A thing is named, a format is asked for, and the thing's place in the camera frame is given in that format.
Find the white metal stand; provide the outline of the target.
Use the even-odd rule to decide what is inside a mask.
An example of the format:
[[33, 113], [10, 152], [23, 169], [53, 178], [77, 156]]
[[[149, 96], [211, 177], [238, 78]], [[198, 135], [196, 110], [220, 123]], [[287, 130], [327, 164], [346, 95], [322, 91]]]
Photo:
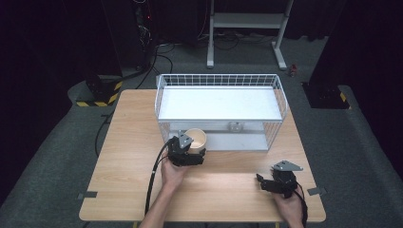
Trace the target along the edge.
[[290, 18], [294, 1], [295, 0], [287, 0], [287, 5], [283, 13], [234, 13], [215, 12], [215, 0], [211, 0], [206, 67], [214, 67], [214, 29], [277, 29], [277, 39], [273, 41], [271, 45], [278, 62], [278, 67], [281, 70], [287, 69], [288, 66], [283, 58], [280, 45]]

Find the cream ceramic mug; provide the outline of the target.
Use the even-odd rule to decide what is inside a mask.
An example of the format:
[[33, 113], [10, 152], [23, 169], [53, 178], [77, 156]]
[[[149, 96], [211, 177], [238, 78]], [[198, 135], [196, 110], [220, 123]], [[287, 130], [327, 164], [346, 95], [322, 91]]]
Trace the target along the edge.
[[193, 140], [188, 150], [190, 154], [198, 154], [205, 148], [207, 136], [201, 129], [191, 128], [185, 134]]

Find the person's left hand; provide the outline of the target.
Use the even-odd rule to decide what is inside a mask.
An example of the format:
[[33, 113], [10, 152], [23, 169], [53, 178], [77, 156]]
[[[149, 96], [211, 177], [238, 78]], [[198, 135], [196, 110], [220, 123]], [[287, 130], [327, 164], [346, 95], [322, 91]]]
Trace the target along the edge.
[[189, 170], [188, 166], [176, 166], [170, 159], [162, 159], [163, 190], [175, 192], [182, 184], [182, 181]]

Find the white wire shelf rack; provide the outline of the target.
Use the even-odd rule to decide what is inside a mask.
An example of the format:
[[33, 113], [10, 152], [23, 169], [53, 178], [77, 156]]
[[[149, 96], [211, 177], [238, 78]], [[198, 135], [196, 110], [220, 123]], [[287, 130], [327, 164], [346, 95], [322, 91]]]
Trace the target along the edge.
[[[289, 105], [276, 74], [161, 74], [155, 113], [163, 139], [201, 129], [210, 151], [268, 151]], [[239, 133], [230, 122], [242, 123]]]

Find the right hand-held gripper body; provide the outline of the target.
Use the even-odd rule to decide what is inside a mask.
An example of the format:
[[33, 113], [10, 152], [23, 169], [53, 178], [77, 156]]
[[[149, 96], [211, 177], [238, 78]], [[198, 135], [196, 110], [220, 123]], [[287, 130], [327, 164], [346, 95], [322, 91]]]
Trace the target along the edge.
[[280, 161], [273, 165], [273, 179], [269, 181], [269, 191], [282, 194], [289, 199], [297, 189], [297, 178], [295, 171], [302, 171], [303, 168], [290, 161]]

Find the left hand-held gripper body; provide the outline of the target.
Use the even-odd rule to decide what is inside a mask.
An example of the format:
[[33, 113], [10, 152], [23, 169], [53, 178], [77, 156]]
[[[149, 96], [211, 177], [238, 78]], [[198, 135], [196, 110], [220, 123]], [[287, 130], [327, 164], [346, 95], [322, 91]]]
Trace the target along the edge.
[[176, 166], [186, 166], [185, 160], [190, 156], [197, 156], [188, 152], [193, 140], [185, 132], [179, 131], [168, 143], [168, 158]]

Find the dark equipment tower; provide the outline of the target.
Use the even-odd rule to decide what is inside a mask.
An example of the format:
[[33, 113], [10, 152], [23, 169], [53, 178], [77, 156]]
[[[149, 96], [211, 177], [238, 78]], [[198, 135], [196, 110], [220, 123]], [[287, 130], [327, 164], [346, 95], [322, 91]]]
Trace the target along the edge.
[[158, 37], [155, 20], [154, 0], [130, 0], [135, 17], [135, 28], [138, 36], [139, 63], [138, 70], [146, 70], [150, 66], [155, 53]]

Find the black yellow striped stand base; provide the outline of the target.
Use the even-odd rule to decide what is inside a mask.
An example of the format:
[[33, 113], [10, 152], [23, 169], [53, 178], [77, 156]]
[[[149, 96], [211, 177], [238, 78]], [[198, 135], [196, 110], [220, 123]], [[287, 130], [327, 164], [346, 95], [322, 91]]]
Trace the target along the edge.
[[117, 100], [123, 82], [118, 79], [107, 79], [95, 76], [85, 80], [85, 86], [79, 93], [75, 103], [80, 107], [109, 106]]
[[317, 85], [303, 83], [302, 88], [311, 108], [350, 109], [345, 94], [337, 85]]

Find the person's right hand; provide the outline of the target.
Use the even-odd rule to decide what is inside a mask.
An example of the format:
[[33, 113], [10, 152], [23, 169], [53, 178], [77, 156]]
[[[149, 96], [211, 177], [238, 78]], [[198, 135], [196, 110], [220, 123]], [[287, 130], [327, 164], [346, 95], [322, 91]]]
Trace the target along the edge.
[[272, 197], [278, 207], [279, 214], [284, 221], [301, 220], [303, 218], [301, 200], [297, 194], [301, 194], [301, 189], [298, 187], [296, 193], [286, 199], [282, 194], [273, 193]]

